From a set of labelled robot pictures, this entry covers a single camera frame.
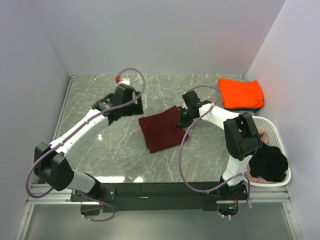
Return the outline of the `dark red t-shirt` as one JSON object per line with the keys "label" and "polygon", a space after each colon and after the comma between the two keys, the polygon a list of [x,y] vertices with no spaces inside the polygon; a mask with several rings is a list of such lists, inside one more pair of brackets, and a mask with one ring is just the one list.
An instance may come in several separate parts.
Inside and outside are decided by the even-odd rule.
{"label": "dark red t-shirt", "polygon": [[179,109],[177,106],[138,119],[146,147],[151,154],[181,144],[186,132],[177,127],[178,120]]}

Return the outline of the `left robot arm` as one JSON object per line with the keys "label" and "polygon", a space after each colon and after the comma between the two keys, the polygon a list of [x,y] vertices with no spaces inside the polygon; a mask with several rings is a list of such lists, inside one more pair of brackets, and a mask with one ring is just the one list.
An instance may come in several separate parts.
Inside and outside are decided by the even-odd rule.
{"label": "left robot arm", "polygon": [[88,113],[64,135],[45,145],[44,153],[34,162],[30,172],[43,179],[53,189],[81,191],[88,201],[100,195],[98,181],[86,173],[73,170],[71,160],[100,131],[121,117],[143,114],[141,93],[132,100],[108,107],[102,111],[90,109]]}

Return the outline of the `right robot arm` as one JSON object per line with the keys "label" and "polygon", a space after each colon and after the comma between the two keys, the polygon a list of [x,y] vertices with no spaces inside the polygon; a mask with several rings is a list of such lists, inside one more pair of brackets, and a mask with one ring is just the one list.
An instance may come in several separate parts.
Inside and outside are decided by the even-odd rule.
{"label": "right robot arm", "polygon": [[[262,140],[253,117],[245,112],[235,113],[206,103],[196,106],[179,106],[178,127],[187,128],[179,149],[178,168],[184,184],[197,193],[211,193],[219,190],[222,198],[230,200],[240,191],[246,167],[249,160],[262,147]],[[224,131],[225,145],[229,153],[226,170],[220,178],[220,183],[210,189],[197,189],[191,186],[183,175],[181,158],[184,142],[191,128],[200,120],[205,120]]]}

